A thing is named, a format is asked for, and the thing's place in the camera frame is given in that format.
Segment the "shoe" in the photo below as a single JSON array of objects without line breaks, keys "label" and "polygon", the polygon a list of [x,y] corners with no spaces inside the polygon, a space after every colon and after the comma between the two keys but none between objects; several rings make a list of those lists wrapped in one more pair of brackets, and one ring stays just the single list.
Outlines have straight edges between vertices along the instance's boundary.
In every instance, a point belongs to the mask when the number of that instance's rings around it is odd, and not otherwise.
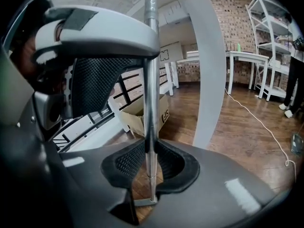
[{"label": "shoe", "polygon": [[285,116],[291,118],[293,116],[293,113],[291,112],[291,110],[285,111]]},{"label": "shoe", "polygon": [[283,103],[283,104],[280,104],[280,105],[279,105],[279,108],[280,108],[281,110],[287,110],[287,109],[288,109],[288,106],[284,105],[284,103]]}]

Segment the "power cord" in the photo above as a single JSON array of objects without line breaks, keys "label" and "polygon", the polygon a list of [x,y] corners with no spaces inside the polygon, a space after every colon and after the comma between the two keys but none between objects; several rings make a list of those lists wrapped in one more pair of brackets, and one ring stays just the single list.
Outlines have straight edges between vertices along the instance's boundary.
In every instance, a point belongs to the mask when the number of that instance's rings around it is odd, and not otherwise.
[{"label": "power cord", "polygon": [[274,134],[272,133],[272,131],[270,131],[268,128],[265,127],[265,125],[259,120],[257,119],[256,116],[254,116],[249,110],[247,107],[243,106],[240,102],[238,102],[237,100],[235,100],[231,95],[228,94],[228,96],[235,102],[237,102],[241,107],[245,108],[256,120],[258,120],[262,126],[268,131],[270,132],[270,134],[272,135],[273,139],[276,141],[276,143],[279,145],[281,151],[283,152],[283,154],[285,155],[285,158],[286,158],[286,161],[285,161],[285,166],[288,166],[289,163],[291,162],[293,165],[294,165],[294,181],[296,182],[296,168],[295,168],[295,162],[294,161],[291,161],[289,158],[288,158],[288,155],[285,153],[285,151],[282,149],[282,146],[280,145],[279,141],[275,138]]}]

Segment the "wooden floor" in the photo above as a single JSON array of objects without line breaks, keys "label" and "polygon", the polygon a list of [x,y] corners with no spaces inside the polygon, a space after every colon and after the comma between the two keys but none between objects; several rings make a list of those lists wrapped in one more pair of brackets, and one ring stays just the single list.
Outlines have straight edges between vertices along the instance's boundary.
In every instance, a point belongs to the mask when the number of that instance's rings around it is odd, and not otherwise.
[{"label": "wooden floor", "polygon": [[[246,106],[269,130],[271,130],[289,158],[300,169],[302,158],[290,152],[291,134],[301,126],[299,118],[288,119],[278,106],[279,102],[255,98],[255,91],[233,87],[232,96]],[[169,96],[170,117],[160,131],[160,138],[192,144],[199,111],[200,85],[181,85]],[[121,132],[109,144],[127,139],[139,138],[131,133]],[[285,166],[285,157],[269,132],[244,108],[225,94],[218,123],[209,150],[224,154],[237,161],[266,182],[274,192],[288,189],[294,182],[292,164]],[[158,168],[158,183],[162,182]],[[133,182],[134,199],[149,197],[149,184],[143,165]],[[136,214],[143,221],[151,207],[137,208]]]}]

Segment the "chrome rod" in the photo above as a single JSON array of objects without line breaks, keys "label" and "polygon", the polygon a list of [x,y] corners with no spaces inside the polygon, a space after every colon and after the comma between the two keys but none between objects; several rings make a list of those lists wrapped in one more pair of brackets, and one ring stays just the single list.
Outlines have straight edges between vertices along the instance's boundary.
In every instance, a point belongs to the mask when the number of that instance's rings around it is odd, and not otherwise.
[{"label": "chrome rod", "polygon": [[[158,12],[156,0],[145,0],[144,22],[158,34]],[[151,201],[156,201],[157,153],[155,143],[158,140],[160,63],[159,57],[147,60],[143,68],[144,78],[144,136],[147,175],[150,180]]]}]

